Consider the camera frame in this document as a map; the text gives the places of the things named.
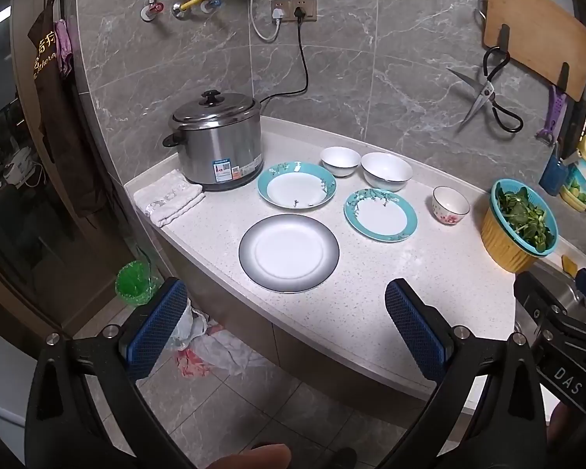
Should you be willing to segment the person's left hand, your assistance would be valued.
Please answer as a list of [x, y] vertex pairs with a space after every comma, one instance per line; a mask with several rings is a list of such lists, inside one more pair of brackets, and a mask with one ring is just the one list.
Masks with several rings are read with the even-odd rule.
[[266, 444], [238, 454], [224, 456], [207, 469], [287, 469], [292, 453], [285, 444]]

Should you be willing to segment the person's right hand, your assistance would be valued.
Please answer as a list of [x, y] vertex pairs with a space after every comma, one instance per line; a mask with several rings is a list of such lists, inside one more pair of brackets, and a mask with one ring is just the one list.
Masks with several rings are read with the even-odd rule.
[[547, 427], [547, 442], [549, 444], [562, 442], [568, 438], [571, 432], [571, 417], [572, 410], [560, 401], [552, 411], [552, 416]]

